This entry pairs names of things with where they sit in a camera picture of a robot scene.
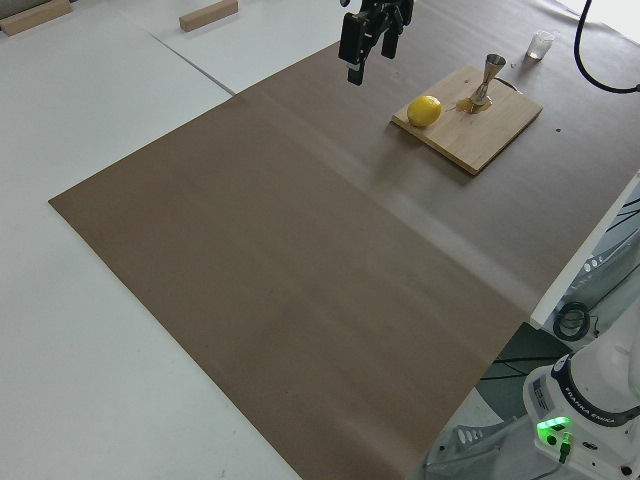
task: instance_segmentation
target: shot glass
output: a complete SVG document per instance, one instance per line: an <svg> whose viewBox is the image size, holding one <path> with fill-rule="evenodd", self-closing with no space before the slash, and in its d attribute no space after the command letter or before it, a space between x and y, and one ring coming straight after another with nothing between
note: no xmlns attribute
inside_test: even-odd
<svg viewBox="0 0 640 480"><path fill-rule="evenodd" d="M538 30L533 34L529 48L527 49L527 56L534 60L542 60L545 54L551 48L554 36L552 33L545 32L544 30Z"/></svg>

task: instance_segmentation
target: yellow lemon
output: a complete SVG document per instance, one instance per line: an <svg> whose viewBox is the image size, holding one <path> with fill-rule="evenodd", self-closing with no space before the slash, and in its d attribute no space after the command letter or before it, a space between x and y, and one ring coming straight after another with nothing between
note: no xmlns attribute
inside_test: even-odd
<svg viewBox="0 0 640 480"><path fill-rule="evenodd" d="M421 95L409 104L407 117L414 127L426 127L435 122L442 112L442 105L436 97Z"/></svg>

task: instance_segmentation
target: brown liquid puddle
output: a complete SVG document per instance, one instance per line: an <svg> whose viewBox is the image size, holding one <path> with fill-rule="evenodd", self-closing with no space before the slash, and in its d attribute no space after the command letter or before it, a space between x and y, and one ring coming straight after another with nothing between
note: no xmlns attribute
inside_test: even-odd
<svg viewBox="0 0 640 480"><path fill-rule="evenodd" d="M462 100L458 100L458 103L456 103L456 111L475 114L475 113L484 112L491 105L492 105L492 102L489 97L487 97L487 101L482 106L476 105L471 101L470 98L464 98Z"/></svg>

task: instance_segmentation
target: white table surface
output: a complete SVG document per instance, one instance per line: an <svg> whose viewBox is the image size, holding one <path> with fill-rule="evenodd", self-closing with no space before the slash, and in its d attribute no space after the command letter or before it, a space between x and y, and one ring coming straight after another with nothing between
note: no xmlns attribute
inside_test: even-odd
<svg viewBox="0 0 640 480"><path fill-rule="evenodd" d="M47 204L228 98L74 6L0 33L0 479L297 479Z"/></svg>
<svg viewBox="0 0 640 480"><path fill-rule="evenodd" d="M186 33L178 18L213 0L109 3L234 93L337 42L344 14L360 7L353 2L345 9L338 0L239 0L238 13Z"/></svg>

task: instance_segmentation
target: jigger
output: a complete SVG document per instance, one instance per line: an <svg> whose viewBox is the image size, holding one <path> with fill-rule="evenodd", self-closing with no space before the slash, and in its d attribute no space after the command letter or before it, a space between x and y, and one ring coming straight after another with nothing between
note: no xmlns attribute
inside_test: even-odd
<svg viewBox="0 0 640 480"><path fill-rule="evenodd" d="M484 79L473 95L469 98L471 103L481 107L487 102L487 87L489 86L489 82L494 79L506 63L507 61L504 57L501 57L497 53L487 55L487 60L484 64Z"/></svg>

